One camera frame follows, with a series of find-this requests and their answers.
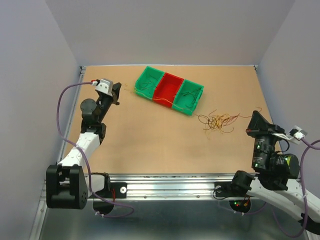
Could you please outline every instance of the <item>table top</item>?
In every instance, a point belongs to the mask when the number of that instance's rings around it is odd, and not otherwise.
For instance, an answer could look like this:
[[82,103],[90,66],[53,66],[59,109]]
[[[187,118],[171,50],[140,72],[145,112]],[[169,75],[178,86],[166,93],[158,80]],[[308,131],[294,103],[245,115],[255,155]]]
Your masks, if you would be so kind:
[[[84,82],[109,79],[122,83],[119,102],[104,117],[106,136],[89,163],[92,172],[110,174],[200,174],[253,172],[254,139],[245,130],[249,118],[238,118],[223,133],[204,131],[196,115],[250,116],[261,108],[271,122],[253,66],[154,66],[161,71],[204,86],[192,116],[159,105],[134,93],[146,66],[89,66]],[[92,86],[79,92],[69,139],[77,141],[81,129],[80,103],[96,100]]]

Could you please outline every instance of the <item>white wall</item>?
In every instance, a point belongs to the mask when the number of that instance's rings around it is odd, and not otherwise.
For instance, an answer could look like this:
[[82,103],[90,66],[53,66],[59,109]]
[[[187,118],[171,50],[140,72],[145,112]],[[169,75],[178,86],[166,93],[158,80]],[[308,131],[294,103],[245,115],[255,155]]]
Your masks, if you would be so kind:
[[44,0],[2,1],[0,32],[0,239],[25,240],[61,145],[57,100],[79,67]]
[[46,0],[80,65],[258,64],[294,0]]
[[[307,140],[320,139],[320,1],[297,0],[266,51],[257,72],[274,123],[298,125]],[[292,146],[301,156],[305,146]],[[310,150],[306,187],[320,197],[320,151]]]

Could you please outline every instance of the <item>red basket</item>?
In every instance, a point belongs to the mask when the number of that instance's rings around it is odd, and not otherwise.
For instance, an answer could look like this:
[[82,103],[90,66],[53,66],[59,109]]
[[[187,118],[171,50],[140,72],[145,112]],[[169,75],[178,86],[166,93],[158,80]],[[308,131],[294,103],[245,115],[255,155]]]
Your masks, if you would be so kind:
[[183,78],[166,72],[156,86],[152,100],[158,104],[171,108],[183,81]]

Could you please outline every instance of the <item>green basket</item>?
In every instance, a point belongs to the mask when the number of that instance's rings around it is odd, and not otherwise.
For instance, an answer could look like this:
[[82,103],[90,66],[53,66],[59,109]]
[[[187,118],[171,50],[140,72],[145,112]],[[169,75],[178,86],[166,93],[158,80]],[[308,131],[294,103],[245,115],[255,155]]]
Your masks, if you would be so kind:
[[185,79],[176,94],[172,108],[184,114],[192,115],[203,91],[204,86]]
[[164,71],[147,66],[135,82],[135,93],[143,98],[151,100],[155,89],[164,74]]

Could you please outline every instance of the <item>wooden table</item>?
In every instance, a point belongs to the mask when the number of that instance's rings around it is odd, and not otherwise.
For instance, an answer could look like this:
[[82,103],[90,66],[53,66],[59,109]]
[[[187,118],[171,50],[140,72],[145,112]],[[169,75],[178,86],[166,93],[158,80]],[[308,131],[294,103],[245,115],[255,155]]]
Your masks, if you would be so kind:
[[[133,93],[145,66],[89,66],[84,82],[106,78],[122,83],[119,102],[104,118],[106,137],[90,158],[92,172],[110,174],[235,173],[251,168],[254,139],[245,130],[250,118],[238,118],[224,128],[231,133],[207,132],[196,115],[187,116]],[[204,86],[194,114],[241,113],[250,116],[257,107],[271,122],[253,66],[154,66],[159,70]],[[79,92],[69,139],[80,134],[80,103],[96,100],[92,86]]]

